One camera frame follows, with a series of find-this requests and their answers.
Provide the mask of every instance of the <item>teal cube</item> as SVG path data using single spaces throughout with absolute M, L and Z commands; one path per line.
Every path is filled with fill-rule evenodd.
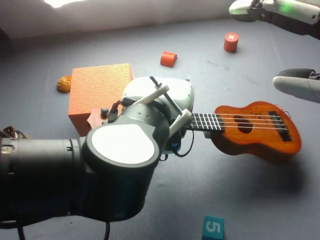
M 215 216 L 204 216 L 202 240 L 223 240 L 225 220 Z

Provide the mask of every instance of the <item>white circular cap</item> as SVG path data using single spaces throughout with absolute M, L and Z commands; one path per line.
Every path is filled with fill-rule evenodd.
M 136 124 L 106 125 L 92 135 L 92 144 L 102 156 L 121 164 L 141 164 L 155 154 L 155 146 Z

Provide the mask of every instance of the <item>fretboard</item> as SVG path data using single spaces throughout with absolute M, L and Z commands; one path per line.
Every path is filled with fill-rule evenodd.
M 223 132 L 225 130 L 225 124 L 219 114 L 193 113 L 190 122 L 185 125 L 184 129 L 202 132 Z

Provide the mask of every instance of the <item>gray table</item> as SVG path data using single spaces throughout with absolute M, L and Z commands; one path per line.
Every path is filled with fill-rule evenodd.
M 227 32 L 238 51 L 223 50 Z M 111 224 L 110 240 L 199 240 L 204 215 L 225 219 L 227 240 L 318 239 L 320 234 L 320 105 L 277 91 L 272 78 L 289 68 L 320 70 L 320 42 L 266 23 L 231 19 L 19 40 L 0 59 L 0 127 L 34 139 L 76 138 L 69 96 L 57 80 L 73 68 L 130 63 L 135 77 L 190 79 L 195 112 L 220 105 L 267 101 L 289 111 L 303 147 L 291 164 L 274 166 L 251 156 L 221 153 L 201 133 L 191 153 L 169 157 L 155 170 L 144 209 Z M 178 54 L 161 66 L 163 51 Z M 183 140 L 189 148 L 191 135 Z M 54 218 L 25 228 L 28 240 L 102 240 L 104 224 L 82 217 Z M 0 239 L 16 240 L 15 230 Z

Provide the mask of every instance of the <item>ukulele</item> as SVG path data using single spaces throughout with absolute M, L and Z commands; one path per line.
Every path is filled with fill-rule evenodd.
M 287 163 L 302 145 L 291 118 L 263 101 L 243 108 L 219 106 L 214 113 L 193 113 L 185 128 L 211 132 L 213 144 L 225 154 L 252 154 L 276 164 Z

